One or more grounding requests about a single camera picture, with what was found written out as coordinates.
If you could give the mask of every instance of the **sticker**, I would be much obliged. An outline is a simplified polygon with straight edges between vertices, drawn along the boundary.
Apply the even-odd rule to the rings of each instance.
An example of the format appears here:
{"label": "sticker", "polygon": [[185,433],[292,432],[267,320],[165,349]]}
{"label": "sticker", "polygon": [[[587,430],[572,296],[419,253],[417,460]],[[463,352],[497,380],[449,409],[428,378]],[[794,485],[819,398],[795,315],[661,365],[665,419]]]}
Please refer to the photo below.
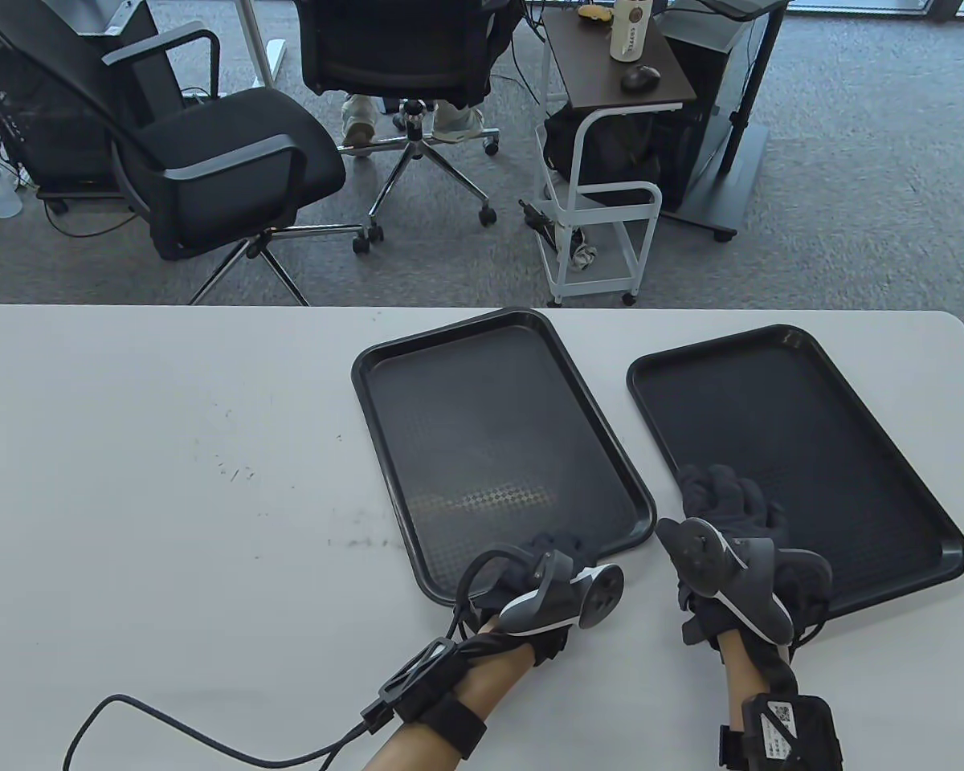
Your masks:
{"label": "sticker", "polygon": [[[786,726],[790,734],[797,735],[797,722],[793,717],[793,705],[784,701],[769,701],[768,709],[775,713],[778,722]],[[784,761],[790,756],[790,743],[779,733],[775,726],[761,715],[761,728],[764,731],[764,755],[769,761]]]}

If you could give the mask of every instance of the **forearm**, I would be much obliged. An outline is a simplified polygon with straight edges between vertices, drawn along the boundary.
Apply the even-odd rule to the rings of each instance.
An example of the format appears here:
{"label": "forearm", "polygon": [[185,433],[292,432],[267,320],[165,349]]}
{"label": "forearm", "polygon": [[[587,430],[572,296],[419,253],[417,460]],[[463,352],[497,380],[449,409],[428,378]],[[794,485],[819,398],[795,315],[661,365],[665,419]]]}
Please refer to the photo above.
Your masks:
{"label": "forearm", "polygon": [[[454,689],[460,703],[486,720],[536,663],[531,646],[479,659]],[[365,771],[452,771],[460,754],[420,723],[402,726],[372,757]]]}
{"label": "forearm", "polygon": [[[768,693],[768,683],[746,654],[746,646],[743,646],[738,630],[718,635],[717,645],[721,649],[721,661],[725,664],[725,675],[729,682],[729,727],[733,731],[742,731],[743,702],[757,694]],[[779,649],[779,654],[788,661],[788,652],[784,647]]]}

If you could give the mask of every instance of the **plastic tray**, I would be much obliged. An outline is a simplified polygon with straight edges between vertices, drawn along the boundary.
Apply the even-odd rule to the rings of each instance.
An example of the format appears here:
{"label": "plastic tray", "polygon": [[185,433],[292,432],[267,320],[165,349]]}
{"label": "plastic tray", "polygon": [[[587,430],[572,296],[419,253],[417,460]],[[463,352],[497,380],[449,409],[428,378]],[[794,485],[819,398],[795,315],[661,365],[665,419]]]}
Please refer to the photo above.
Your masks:
{"label": "plastic tray", "polygon": [[668,465],[724,463],[826,556],[831,616],[964,572],[964,536],[807,332],[765,327],[641,357],[628,388]]}
{"label": "plastic tray", "polygon": [[652,532],[650,493],[540,313],[505,309],[376,345],[354,362],[353,386],[436,602],[452,605],[493,543],[561,529],[606,556]]}

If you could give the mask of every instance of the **tray rim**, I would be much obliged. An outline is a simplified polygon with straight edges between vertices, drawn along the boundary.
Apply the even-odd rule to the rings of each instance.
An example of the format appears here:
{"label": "tray rim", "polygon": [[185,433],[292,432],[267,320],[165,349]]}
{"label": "tray rim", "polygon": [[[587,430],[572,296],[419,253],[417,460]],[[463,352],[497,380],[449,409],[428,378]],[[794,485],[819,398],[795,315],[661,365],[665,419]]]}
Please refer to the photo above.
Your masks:
{"label": "tray rim", "polygon": [[515,316],[525,316],[525,318],[530,320],[531,324],[535,324],[538,327],[536,330],[537,333],[540,333],[544,338],[544,342],[551,349],[552,355],[559,357],[559,365],[562,368],[566,367],[567,373],[570,375],[570,377],[566,377],[566,379],[569,381],[570,388],[575,395],[578,396],[578,403],[580,403],[582,411],[589,412],[589,415],[587,415],[589,422],[592,423],[596,421],[596,425],[599,426],[599,429],[603,432],[603,436],[606,437],[606,441],[602,441],[601,443],[604,445],[604,448],[607,449],[607,455],[610,456],[611,463],[615,466],[615,470],[618,471],[619,477],[626,476],[631,480],[633,489],[628,491],[629,495],[635,500],[637,509],[639,509],[640,505],[647,509],[647,518],[640,521],[643,529],[635,536],[626,537],[626,539],[608,544],[606,548],[600,551],[599,558],[603,559],[611,554],[618,554],[641,545],[650,539],[650,536],[654,532],[654,525],[657,524],[657,504],[650,495],[646,482],[643,481],[643,477],[640,476],[639,471],[635,469],[628,453],[626,453],[625,448],[622,447],[621,440],[618,440],[618,435],[615,433],[613,426],[607,421],[607,416],[604,415],[603,410],[600,409],[585,379],[582,379],[581,372],[578,372],[578,367],[575,366],[574,360],[571,359],[569,350],[567,350],[560,335],[557,334],[553,323],[547,316],[543,315],[543,313],[534,311],[533,308],[509,306],[508,308],[498,309],[498,311],[482,313],[481,316],[472,316],[472,318],[460,320],[460,322],[445,324],[442,327],[435,327],[434,329],[424,330],[416,334],[406,335],[393,341],[379,342],[379,344],[371,345],[369,348],[362,350],[356,359],[353,360],[350,379],[353,381],[353,389],[354,392],[357,393],[357,399],[361,402],[361,411],[364,412],[365,423],[368,425],[368,433],[371,434],[371,441],[375,447],[379,467],[382,468],[382,477],[386,481],[386,489],[390,493],[390,502],[393,504],[394,514],[397,516],[397,524],[400,526],[400,533],[404,539],[404,545],[407,547],[407,554],[410,558],[413,573],[415,573],[417,585],[419,585],[419,588],[428,599],[442,606],[453,606],[453,598],[447,596],[439,585],[435,583],[435,578],[431,576],[430,570],[428,570],[426,566],[424,551],[421,549],[417,532],[411,522],[407,500],[404,493],[402,493],[397,473],[395,473],[393,455],[390,454],[390,449],[386,445],[386,437],[384,437],[382,432],[382,425],[380,425],[378,412],[375,409],[366,378],[379,364],[400,356],[400,353],[398,353],[397,356],[383,356],[383,353],[387,349],[395,348],[395,346],[420,344],[420,342],[427,341],[427,339],[431,337],[437,337],[437,335],[448,335],[479,326],[479,324],[493,324],[493,322],[498,322],[498,320],[512,319]]}
{"label": "tray rim", "polygon": [[819,339],[814,337],[814,335],[806,329],[795,326],[795,324],[768,324],[764,327],[756,327],[743,332],[725,335],[724,337],[714,337],[709,339],[709,341],[698,341],[688,345],[676,346],[676,348],[673,349],[647,353],[646,356],[639,357],[639,359],[636,359],[629,365],[628,373],[626,374],[628,392],[632,396],[632,401],[635,406],[639,408],[639,414],[643,415],[643,421],[646,423],[652,437],[654,437],[668,469],[672,471],[672,478],[676,477],[678,462],[674,459],[672,449],[668,447],[664,434],[661,433],[660,428],[657,426],[654,416],[652,416],[646,404],[643,403],[643,399],[639,396],[637,377],[639,377],[641,372],[655,363],[663,364],[666,360],[690,357],[694,355],[694,353],[701,353],[701,350],[703,350],[703,352],[711,352],[711,350],[714,349],[727,349],[731,345],[738,344],[738,342],[755,341],[755,339],[769,338],[772,337],[772,335],[784,337],[786,333],[801,335],[806,348],[811,350],[814,356],[817,356],[819,363],[824,367],[827,375],[834,379],[835,385],[839,387],[843,396],[849,401],[849,405],[857,412],[858,418],[863,419],[863,421],[867,423],[867,428],[870,429],[884,444],[884,447],[891,452],[901,473],[908,478],[909,483],[915,488],[916,493],[918,493],[919,496],[923,496],[925,502],[933,509],[935,515],[937,515],[937,520],[934,520],[937,522],[937,529],[941,530],[940,536],[938,536],[938,543],[940,543],[940,561],[938,561],[934,569],[929,570],[929,572],[919,573],[919,575],[913,577],[912,580],[887,581],[886,584],[880,586],[879,591],[874,592],[874,594],[870,596],[865,594],[865,592],[849,594],[847,601],[832,603],[828,617],[835,619],[846,616],[846,614],[855,613],[857,610],[864,610],[868,607],[881,605],[883,602],[902,598],[905,595],[914,594],[914,592],[922,591],[922,589],[937,586],[938,584],[946,583],[946,581],[952,581],[956,579],[956,577],[962,576],[964,574],[964,533],[961,532],[956,522],[953,521],[949,513],[942,507],[940,500],[935,498],[935,495],[929,489],[929,485],[925,484],[915,467],[907,460],[907,456],[904,455],[896,442],[893,441],[893,437],[889,436],[885,427],[878,422],[878,418],[875,418],[875,415],[871,412],[871,409],[868,408],[868,405],[864,404],[864,400],[861,399],[860,395],[853,389],[853,386],[847,381],[842,371],[835,366],[835,362],[832,362],[831,357],[827,355],[826,349],[820,344]]}

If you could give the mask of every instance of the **shoe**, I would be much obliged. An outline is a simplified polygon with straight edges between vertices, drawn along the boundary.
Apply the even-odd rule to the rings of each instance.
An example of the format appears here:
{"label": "shoe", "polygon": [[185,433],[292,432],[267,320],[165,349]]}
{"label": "shoe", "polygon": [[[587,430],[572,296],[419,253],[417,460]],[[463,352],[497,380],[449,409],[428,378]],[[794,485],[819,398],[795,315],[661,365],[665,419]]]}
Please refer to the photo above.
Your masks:
{"label": "shoe", "polygon": [[482,110],[477,107],[459,110],[444,100],[440,100],[435,106],[431,135],[440,142],[456,144],[466,139],[474,139],[483,129],[485,125],[482,122]]}
{"label": "shoe", "polygon": [[371,144],[375,136],[375,121],[378,108],[371,96],[351,93],[343,102],[343,144],[349,147],[363,147]]}

